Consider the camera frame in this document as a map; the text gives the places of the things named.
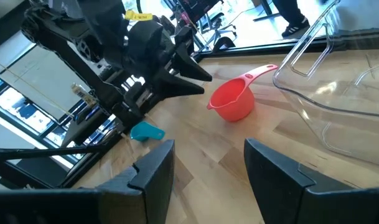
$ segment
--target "wooden table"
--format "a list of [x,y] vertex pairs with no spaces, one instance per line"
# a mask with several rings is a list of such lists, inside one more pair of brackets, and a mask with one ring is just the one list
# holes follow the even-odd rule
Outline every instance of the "wooden table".
[[[319,54],[306,54],[298,68],[312,65]],[[237,123],[227,123],[206,109],[213,91],[223,82],[260,65],[280,64],[284,55],[210,58],[200,64],[213,75],[213,82],[196,82],[204,95],[172,98],[160,102],[150,113],[175,139],[175,182],[167,223],[263,223],[248,182],[243,144],[253,137],[267,146],[352,187],[379,186],[379,166],[325,149],[282,93],[273,86],[273,72],[260,77],[251,89],[255,109]],[[360,64],[343,57],[332,63]],[[158,144],[157,141],[120,141],[77,184],[94,187],[130,166]]]

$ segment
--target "yellow tag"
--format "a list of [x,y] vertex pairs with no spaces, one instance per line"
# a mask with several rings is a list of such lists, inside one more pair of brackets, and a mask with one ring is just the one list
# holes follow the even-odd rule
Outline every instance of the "yellow tag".
[[148,21],[153,19],[151,13],[135,13],[132,10],[128,10],[124,18],[134,21]]

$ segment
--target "teal plastic piece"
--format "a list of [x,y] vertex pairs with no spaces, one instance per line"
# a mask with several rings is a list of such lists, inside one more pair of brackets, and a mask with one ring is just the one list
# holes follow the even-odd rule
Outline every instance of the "teal plastic piece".
[[161,140],[164,135],[165,132],[160,128],[157,128],[146,121],[142,121],[132,128],[130,138],[143,142],[148,138]]

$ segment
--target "pink handle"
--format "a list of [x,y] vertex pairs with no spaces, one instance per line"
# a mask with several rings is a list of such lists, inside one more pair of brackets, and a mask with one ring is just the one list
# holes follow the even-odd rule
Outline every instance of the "pink handle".
[[277,65],[264,65],[258,68],[253,69],[250,72],[246,72],[243,75],[239,76],[238,78],[241,78],[245,81],[245,88],[248,87],[256,78],[264,75],[267,72],[270,72],[272,70],[277,69]]

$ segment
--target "red plastic cup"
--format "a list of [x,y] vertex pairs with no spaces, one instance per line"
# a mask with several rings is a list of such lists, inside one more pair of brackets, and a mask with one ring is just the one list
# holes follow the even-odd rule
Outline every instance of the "red plastic cup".
[[255,102],[249,85],[256,78],[277,68],[276,65],[265,65],[227,81],[215,90],[207,109],[215,109],[226,121],[233,122],[245,118],[254,108]]

